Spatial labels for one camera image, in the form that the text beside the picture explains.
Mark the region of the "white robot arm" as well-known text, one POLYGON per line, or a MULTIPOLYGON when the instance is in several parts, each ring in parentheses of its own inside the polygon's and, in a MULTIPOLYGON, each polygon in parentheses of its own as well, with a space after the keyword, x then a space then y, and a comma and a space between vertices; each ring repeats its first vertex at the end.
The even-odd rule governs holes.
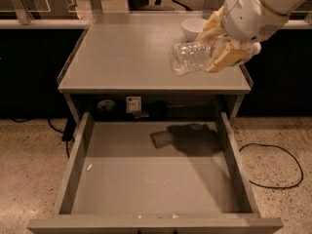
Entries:
POLYGON ((284 26, 294 9, 306 0, 224 0, 197 37, 209 46, 204 70, 219 72, 247 62, 284 26))

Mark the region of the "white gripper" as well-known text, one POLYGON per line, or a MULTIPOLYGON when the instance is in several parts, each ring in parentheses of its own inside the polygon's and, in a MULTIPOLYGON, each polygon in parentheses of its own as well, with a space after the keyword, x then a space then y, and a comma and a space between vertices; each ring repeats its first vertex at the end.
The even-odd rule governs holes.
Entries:
MULTIPOLYGON (((277 0, 224 0, 223 8, 212 13, 197 40, 209 42, 228 35, 238 41, 263 42, 288 20, 289 15, 277 0)), ((235 65, 247 53, 246 49, 234 47, 230 42, 214 43, 205 71, 217 73, 235 65)))

